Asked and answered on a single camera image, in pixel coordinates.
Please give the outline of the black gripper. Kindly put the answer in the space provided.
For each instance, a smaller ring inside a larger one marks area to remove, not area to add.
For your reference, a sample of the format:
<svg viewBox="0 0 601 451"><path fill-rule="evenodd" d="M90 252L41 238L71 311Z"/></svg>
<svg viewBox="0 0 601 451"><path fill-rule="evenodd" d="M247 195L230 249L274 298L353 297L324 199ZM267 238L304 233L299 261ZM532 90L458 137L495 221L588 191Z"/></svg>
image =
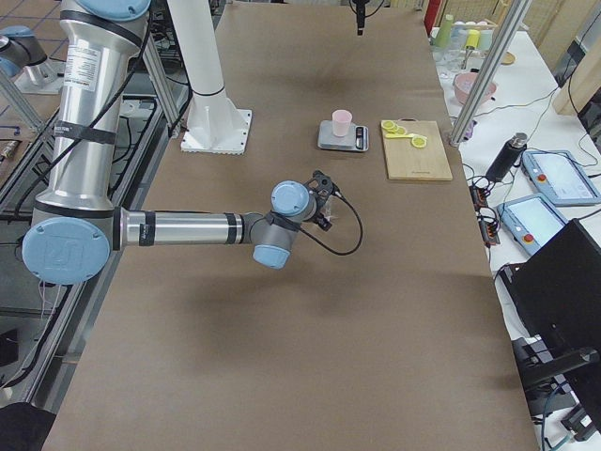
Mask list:
<svg viewBox="0 0 601 451"><path fill-rule="evenodd" d="M316 169L304 186L315 203L312 214L305 222L313 223L323 231L329 231L332 226L330 197L334 194L336 185L329 176Z"/></svg>

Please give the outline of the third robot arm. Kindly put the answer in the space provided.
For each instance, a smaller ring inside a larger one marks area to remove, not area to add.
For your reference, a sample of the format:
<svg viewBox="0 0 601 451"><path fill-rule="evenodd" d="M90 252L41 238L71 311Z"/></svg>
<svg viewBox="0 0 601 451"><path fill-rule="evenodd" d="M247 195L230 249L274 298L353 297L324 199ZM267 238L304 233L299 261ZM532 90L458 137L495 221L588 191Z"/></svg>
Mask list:
<svg viewBox="0 0 601 451"><path fill-rule="evenodd" d="M23 94L59 94L65 64L52 60L24 25L1 30L1 71Z"/></svg>

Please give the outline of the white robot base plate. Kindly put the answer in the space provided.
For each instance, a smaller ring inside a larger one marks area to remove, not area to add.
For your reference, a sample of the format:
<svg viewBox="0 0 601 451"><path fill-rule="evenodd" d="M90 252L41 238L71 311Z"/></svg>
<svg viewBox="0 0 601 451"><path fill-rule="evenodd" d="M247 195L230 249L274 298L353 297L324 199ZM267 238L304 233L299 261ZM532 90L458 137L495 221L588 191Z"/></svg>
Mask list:
<svg viewBox="0 0 601 451"><path fill-rule="evenodd" d="M246 149L253 112L247 109L213 115L208 107L204 112L190 111L187 131L181 141L184 152L241 155Z"/></svg>

